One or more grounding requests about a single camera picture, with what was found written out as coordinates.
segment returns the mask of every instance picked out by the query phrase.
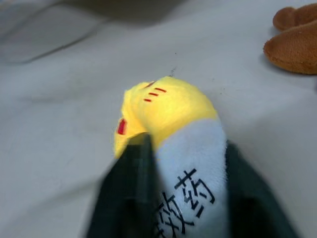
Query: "plush toy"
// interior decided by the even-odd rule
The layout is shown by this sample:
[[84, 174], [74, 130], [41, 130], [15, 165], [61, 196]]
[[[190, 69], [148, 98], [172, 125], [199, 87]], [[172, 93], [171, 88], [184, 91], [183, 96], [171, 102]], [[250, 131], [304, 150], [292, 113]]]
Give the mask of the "plush toy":
[[228, 237], [226, 136], [209, 99], [172, 77], [140, 83], [125, 92], [115, 156], [143, 132], [160, 177], [156, 237]]
[[281, 33], [264, 45], [268, 60], [290, 72], [317, 74], [317, 3], [283, 8], [273, 25]]

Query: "white fuzzy fabric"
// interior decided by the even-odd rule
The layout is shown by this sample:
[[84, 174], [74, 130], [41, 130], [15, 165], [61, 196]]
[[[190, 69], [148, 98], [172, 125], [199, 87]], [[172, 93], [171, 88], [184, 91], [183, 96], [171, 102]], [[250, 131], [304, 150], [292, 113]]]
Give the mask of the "white fuzzy fabric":
[[[161, 223], [158, 212], [159, 225], [157, 232], [162, 229], [164, 236], [159, 237], [187, 237], [187, 238], [226, 238], [228, 237], [228, 216], [227, 216], [227, 191], [225, 173], [225, 148], [226, 137], [222, 130], [220, 121], [203, 119], [195, 121], [166, 139], [157, 151], [158, 172], [161, 179], [161, 202], [164, 202], [162, 193], [165, 192], [167, 199], [175, 195], [175, 202], [179, 207], [183, 219], [193, 222], [194, 225], [185, 225], [185, 233], [182, 234], [182, 222], [178, 214], [175, 203], [169, 202], [169, 209], [164, 202], [159, 212], [162, 214]], [[197, 187], [198, 196], [194, 195], [193, 187], [189, 180], [186, 187], [180, 186], [175, 189], [175, 185], [185, 177], [184, 171], [190, 172], [196, 169], [192, 175], [192, 180], [197, 182], [201, 179], [214, 195], [215, 201], [211, 203], [211, 196], [202, 185]], [[192, 209], [191, 202], [184, 201], [183, 190], [191, 191], [193, 201], [198, 201], [196, 209]], [[199, 192], [207, 195], [204, 198]], [[197, 212], [204, 206], [200, 218], [196, 217]], [[177, 226], [173, 236], [171, 226], [166, 223], [169, 218]]]

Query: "white bedsheet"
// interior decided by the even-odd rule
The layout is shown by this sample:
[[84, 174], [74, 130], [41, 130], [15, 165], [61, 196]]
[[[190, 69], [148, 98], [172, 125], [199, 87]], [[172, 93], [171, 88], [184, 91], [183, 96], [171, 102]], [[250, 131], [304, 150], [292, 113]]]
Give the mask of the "white bedsheet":
[[[317, 81], [279, 70], [262, 54], [276, 34], [275, 12], [313, 1], [173, 1], [172, 7], [162, 1], [166, 14], [144, 22], [142, 13], [153, 16], [160, 4], [150, 11], [137, 0], [123, 13], [138, 19], [133, 23], [98, 16], [96, 23], [111, 21], [70, 48], [0, 65], [1, 238], [79, 237], [96, 181], [113, 162], [124, 90], [169, 74], [212, 99], [229, 139], [267, 179], [299, 233], [317, 236]], [[26, 12], [18, 10], [18, 16]], [[15, 49], [30, 56], [63, 44], [86, 20], [66, 22], [63, 34], [52, 34], [51, 21], [59, 17], [51, 13], [23, 32], [26, 38], [52, 36], [9, 42], [6, 55], [20, 60]], [[86, 23], [87, 29], [93, 25]]]

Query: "brown plush toy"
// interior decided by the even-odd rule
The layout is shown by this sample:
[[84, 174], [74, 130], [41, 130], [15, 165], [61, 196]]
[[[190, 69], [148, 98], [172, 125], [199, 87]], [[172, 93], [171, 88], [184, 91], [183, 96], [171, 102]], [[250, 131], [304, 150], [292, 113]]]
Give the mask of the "brown plush toy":
[[268, 60], [290, 72], [317, 74], [317, 3], [283, 8], [273, 25], [281, 33], [264, 45]]

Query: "yellow fabric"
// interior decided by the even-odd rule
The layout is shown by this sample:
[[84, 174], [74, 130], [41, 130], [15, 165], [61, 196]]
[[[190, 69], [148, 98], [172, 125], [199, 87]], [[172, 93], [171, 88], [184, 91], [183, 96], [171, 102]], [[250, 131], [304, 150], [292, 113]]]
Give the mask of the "yellow fabric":
[[197, 87], [172, 77], [149, 84], [140, 83], [124, 94], [121, 119], [125, 119], [126, 127], [124, 134], [114, 134], [117, 158], [136, 134], [150, 133], [157, 150], [166, 138], [188, 123], [217, 118], [211, 101]]

